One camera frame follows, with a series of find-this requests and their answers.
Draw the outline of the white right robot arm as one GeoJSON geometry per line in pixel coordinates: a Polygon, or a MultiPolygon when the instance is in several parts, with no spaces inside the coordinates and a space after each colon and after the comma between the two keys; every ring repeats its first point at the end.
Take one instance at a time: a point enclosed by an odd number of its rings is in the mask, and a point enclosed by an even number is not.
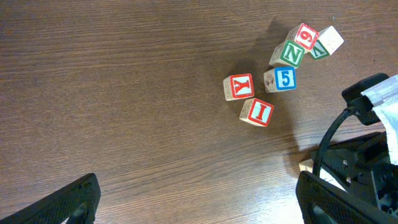
{"type": "Polygon", "coordinates": [[[342,92],[346,109],[326,132],[315,156],[350,195],[397,216],[397,76],[377,73],[342,92]],[[331,137],[349,116],[385,130],[332,144],[331,137]]]}

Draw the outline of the plain picture wooden block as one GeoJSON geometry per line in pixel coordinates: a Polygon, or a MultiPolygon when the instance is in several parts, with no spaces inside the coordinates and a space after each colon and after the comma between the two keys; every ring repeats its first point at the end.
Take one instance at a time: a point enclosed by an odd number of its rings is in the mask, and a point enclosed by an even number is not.
{"type": "Polygon", "coordinates": [[[307,159],[305,161],[300,162],[299,169],[300,169],[300,171],[313,172],[313,160],[307,159]]]}

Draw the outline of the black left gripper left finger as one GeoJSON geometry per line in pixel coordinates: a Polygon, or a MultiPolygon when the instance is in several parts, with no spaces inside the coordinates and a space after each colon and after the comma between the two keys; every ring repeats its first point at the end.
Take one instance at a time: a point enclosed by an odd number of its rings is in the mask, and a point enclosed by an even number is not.
{"type": "Polygon", "coordinates": [[[94,173],[89,173],[28,207],[9,215],[1,223],[93,224],[101,191],[94,173]]]}

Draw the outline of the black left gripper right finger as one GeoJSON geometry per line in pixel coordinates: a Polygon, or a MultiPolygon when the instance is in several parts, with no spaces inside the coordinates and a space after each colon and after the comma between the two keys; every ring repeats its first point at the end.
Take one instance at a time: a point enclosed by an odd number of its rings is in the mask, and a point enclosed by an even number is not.
{"type": "Polygon", "coordinates": [[[305,223],[397,223],[397,218],[302,171],[295,189],[305,223]]]}

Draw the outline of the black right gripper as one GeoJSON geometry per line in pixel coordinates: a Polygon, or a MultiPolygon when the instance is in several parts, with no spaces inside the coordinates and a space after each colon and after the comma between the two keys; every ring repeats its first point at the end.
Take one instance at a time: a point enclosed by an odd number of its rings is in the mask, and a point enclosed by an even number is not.
{"type": "Polygon", "coordinates": [[[390,162],[385,132],[332,144],[322,169],[349,194],[390,215],[397,214],[397,166],[390,162]]]}

